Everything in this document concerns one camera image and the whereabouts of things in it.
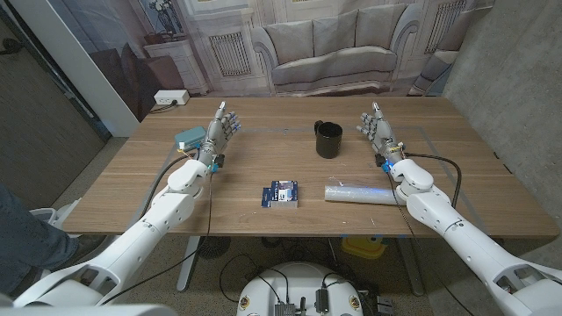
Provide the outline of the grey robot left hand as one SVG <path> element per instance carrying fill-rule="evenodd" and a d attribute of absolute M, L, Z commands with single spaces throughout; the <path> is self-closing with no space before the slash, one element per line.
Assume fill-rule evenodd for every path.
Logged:
<path fill-rule="evenodd" d="M 198 161 L 206 166 L 211 165 L 214 159 L 226 150 L 227 143 L 240 129 L 238 116 L 234 111 L 227 112 L 226 102 L 222 101 L 201 142 Z"/>

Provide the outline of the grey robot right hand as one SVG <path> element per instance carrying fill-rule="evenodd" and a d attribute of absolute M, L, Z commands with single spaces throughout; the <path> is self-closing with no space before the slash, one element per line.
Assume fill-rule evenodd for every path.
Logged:
<path fill-rule="evenodd" d="M 375 153 L 377 164 L 390 165 L 405 159 L 403 144 L 397 140 L 377 102 L 372 103 L 372 114 L 364 112 L 357 130 L 364 134 Z"/>

